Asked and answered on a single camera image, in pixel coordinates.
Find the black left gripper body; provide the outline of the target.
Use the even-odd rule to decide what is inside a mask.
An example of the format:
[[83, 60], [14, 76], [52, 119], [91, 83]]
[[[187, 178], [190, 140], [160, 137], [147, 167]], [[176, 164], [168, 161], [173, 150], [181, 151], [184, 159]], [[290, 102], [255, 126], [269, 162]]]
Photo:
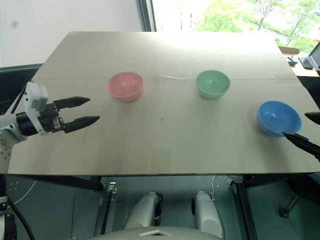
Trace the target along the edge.
[[43, 111], [40, 112], [38, 120], [45, 132], [55, 133], [63, 131], [66, 133], [65, 122], [60, 116], [60, 109], [66, 108], [66, 101], [53, 101], [46, 104]]

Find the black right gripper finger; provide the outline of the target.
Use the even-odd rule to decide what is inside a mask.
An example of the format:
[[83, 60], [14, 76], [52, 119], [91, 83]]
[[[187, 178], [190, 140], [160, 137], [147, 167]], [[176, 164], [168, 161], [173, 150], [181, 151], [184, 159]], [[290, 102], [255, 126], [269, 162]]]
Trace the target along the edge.
[[299, 149], [313, 155], [320, 161], [320, 146], [309, 141], [308, 138], [292, 132], [283, 132], [283, 135]]
[[320, 112], [306, 112], [304, 115], [312, 122], [320, 123]]

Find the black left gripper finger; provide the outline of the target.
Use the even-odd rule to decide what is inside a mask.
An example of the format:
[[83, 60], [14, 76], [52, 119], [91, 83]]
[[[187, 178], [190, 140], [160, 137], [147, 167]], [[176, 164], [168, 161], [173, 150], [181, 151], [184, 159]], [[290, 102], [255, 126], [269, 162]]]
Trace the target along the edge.
[[71, 122], [65, 123], [62, 130], [67, 134], [80, 129], [84, 129], [100, 119], [100, 116], [84, 116]]
[[56, 108], [58, 110], [60, 110], [60, 109], [65, 109], [65, 108], [78, 107], [78, 106], [81, 106], [89, 101], [90, 101], [90, 99], [87, 97], [74, 96], [74, 97], [68, 97], [68, 98], [55, 100], [55, 101], [53, 101], [53, 103], [55, 104]]

